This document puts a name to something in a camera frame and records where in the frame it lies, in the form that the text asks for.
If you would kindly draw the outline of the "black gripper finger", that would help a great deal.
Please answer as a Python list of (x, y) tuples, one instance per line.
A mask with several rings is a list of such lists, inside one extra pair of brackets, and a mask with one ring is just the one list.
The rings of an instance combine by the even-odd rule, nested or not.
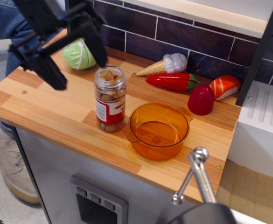
[(67, 79), (50, 56), (25, 57), (21, 65), (24, 70), (34, 71), (53, 89), (62, 91), (67, 88)]
[(95, 26), (90, 22), (84, 22), (79, 24), (78, 30), (97, 64), (101, 68), (105, 67), (108, 61), (107, 52)]

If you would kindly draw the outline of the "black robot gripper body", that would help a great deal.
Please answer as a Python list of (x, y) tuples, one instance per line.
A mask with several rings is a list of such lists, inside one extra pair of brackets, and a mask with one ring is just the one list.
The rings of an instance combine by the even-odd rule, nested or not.
[(37, 55), (50, 56), (74, 40), (82, 38), (78, 30), (81, 23), (90, 22), (98, 32), (104, 24), (104, 19), (95, 11), (89, 0), (82, 0), (67, 11), (62, 10), (54, 0), (15, 0), (14, 4), (33, 29), (31, 37), (38, 35), (45, 38), (61, 28), (66, 28), (72, 22), (76, 24), (63, 39), (41, 50), (30, 49), (24, 58)]

